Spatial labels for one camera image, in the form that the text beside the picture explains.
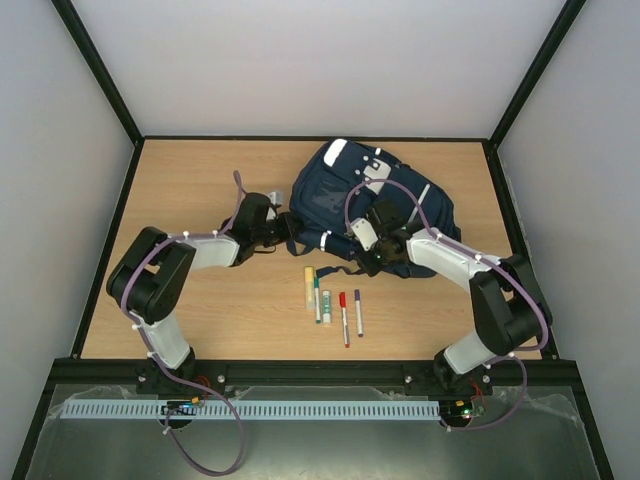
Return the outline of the yellow highlighter pen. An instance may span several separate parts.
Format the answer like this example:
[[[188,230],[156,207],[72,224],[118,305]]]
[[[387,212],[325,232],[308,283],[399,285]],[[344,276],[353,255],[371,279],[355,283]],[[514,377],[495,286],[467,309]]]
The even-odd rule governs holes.
[[[305,304],[308,310],[314,310],[315,300],[315,270],[311,266],[304,268]]]

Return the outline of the navy blue student backpack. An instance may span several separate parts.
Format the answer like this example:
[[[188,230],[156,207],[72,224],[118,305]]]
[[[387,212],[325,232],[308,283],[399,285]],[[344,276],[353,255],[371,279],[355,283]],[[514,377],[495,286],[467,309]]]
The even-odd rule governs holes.
[[[286,242],[301,256],[318,249],[346,261],[363,250],[347,223],[369,213],[378,235],[421,221],[459,241],[454,203],[437,184],[391,153],[347,139],[322,145],[301,170],[292,187],[289,211],[303,229]]]

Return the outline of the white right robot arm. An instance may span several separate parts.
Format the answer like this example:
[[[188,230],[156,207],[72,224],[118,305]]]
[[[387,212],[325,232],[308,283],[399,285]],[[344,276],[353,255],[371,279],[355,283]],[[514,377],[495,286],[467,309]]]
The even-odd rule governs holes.
[[[443,389],[458,391],[472,370],[548,343],[549,309],[524,257],[472,249],[430,226],[423,212],[412,222],[402,220],[389,202],[350,221],[348,231],[361,245],[358,262],[367,274],[408,263],[434,271],[469,295],[473,330],[436,356],[436,379]]]

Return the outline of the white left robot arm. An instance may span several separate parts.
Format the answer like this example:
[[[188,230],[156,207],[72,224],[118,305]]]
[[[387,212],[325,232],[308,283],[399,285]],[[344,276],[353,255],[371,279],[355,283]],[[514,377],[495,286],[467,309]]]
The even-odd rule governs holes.
[[[106,292],[132,320],[148,356],[176,370],[192,354],[175,313],[189,274],[237,267],[258,248],[292,240],[302,227],[298,216],[278,211],[272,194],[242,193],[231,217],[210,233],[141,230],[110,274]]]

